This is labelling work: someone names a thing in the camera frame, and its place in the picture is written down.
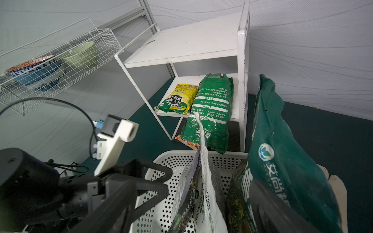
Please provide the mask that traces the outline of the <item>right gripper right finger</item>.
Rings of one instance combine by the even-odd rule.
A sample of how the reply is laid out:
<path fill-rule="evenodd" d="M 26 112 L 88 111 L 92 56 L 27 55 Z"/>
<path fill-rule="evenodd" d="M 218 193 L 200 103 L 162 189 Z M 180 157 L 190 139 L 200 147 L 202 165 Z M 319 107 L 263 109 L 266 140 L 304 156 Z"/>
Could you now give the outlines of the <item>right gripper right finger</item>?
<path fill-rule="evenodd" d="M 318 232 L 260 181 L 251 182 L 249 195 L 259 233 Z"/>

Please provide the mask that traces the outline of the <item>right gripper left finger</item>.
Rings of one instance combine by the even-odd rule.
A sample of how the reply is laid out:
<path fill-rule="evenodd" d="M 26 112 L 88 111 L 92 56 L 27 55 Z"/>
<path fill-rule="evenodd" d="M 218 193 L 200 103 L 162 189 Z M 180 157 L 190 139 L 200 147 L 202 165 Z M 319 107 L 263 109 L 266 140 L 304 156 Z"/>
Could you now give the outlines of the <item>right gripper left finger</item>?
<path fill-rule="evenodd" d="M 70 233 L 128 233 L 133 223 L 136 184 L 126 181 L 96 210 L 88 214 Z"/>

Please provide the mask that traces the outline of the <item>black white soil bag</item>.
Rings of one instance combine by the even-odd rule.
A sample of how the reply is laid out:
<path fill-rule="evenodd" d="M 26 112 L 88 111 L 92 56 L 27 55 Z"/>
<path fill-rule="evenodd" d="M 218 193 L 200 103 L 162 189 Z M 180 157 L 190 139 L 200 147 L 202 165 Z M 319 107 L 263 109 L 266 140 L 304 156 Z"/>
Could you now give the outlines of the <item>black white soil bag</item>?
<path fill-rule="evenodd" d="M 168 232 L 183 233 L 193 214 L 195 206 L 195 191 L 198 183 L 201 149 L 198 149 L 192 162 L 185 166 L 176 190 Z"/>

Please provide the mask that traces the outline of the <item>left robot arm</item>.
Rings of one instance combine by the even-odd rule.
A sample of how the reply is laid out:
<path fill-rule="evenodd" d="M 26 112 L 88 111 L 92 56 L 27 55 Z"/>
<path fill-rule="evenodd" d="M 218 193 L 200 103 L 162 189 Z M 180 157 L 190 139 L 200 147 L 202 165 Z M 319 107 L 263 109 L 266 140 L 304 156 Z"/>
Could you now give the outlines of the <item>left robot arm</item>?
<path fill-rule="evenodd" d="M 132 160 L 105 170 L 60 177 L 54 165 L 18 148 L 1 150 L 1 231 L 128 233 L 163 201 L 172 170 Z"/>

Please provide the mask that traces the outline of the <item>green white-striped fertilizer bag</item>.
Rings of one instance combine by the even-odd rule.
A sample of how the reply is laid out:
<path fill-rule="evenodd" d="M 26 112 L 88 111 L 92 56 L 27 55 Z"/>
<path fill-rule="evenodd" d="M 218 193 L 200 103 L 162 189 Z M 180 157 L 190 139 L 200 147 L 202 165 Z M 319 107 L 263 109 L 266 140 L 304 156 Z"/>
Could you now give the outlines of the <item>green white-striped fertilizer bag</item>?
<path fill-rule="evenodd" d="M 190 115 L 182 129 L 184 140 L 200 145 L 200 130 L 195 113 L 199 113 L 206 133 L 206 146 L 224 154 L 228 149 L 228 122 L 232 115 L 233 79 L 226 74 L 208 74 L 200 84 Z"/>

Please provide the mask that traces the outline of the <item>dark green fertilizer bag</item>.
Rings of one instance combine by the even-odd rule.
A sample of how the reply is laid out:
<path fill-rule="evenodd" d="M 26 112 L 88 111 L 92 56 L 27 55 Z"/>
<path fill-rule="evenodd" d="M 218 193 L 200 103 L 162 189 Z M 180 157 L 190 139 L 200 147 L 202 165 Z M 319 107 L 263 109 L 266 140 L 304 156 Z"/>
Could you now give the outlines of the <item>dark green fertilizer bag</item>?
<path fill-rule="evenodd" d="M 247 157 L 234 171 L 227 196 L 227 225 L 231 233 L 256 233 L 255 181 L 322 233 L 342 232 L 336 196 L 316 162 L 294 139 L 282 117 L 284 101 L 275 83 L 260 75 L 252 140 Z"/>

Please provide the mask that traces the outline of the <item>orange white small bag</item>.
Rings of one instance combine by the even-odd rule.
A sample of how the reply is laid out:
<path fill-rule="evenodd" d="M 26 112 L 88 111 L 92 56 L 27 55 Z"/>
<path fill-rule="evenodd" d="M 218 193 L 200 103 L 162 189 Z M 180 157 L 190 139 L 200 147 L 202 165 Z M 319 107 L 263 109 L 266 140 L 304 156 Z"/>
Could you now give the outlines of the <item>orange white small bag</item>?
<path fill-rule="evenodd" d="M 198 150 L 198 148 L 200 146 L 198 143 L 194 143 L 194 142 L 184 140 L 181 137 L 181 135 L 178 135 L 175 139 L 178 140 L 179 142 L 181 142 L 182 144 L 186 145 L 187 147 L 191 148 L 192 150 Z"/>

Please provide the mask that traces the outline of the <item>white perforated plastic basket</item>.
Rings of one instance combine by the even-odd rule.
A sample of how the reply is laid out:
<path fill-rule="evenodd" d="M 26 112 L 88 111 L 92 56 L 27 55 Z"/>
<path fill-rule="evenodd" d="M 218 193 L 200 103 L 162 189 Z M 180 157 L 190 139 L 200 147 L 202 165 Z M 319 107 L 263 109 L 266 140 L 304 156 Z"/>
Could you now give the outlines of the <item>white perforated plastic basket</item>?
<path fill-rule="evenodd" d="M 173 170 L 173 176 L 166 184 L 169 187 L 169 195 L 161 203 L 139 217 L 131 226 L 132 233 L 166 233 L 172 223 L 171 213 L 174 197 L 184 167 L 192 162 L 194 150 L 170 150 L 162 153 L 153 161 Z M 234 170 L 243 159 L 245 152 L 228 151 L 221 155 L 215 151 L 208 152 L 209 159 L 219 171 L 224 199 L 226 200 L 230 180 Z"/>

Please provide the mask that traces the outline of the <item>white green fertilizer bag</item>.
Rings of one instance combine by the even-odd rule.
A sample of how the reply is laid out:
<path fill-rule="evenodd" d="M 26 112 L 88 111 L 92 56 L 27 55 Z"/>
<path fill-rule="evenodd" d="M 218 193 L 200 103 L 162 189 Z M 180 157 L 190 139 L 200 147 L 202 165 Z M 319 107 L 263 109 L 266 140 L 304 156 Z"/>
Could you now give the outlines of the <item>white green fertilizer bag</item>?
<path fill-rule="evenodd" d="M 197 233 L 227 233 L 225 222 L 225 199 L 222 189 L 221 176 L 211 158 L 206 146 L 206 133 L 199 113 L 194 114 L 200 130 L 200 146 L 197 153 L 200 158 L 195 201 L 194 226 Z"/>

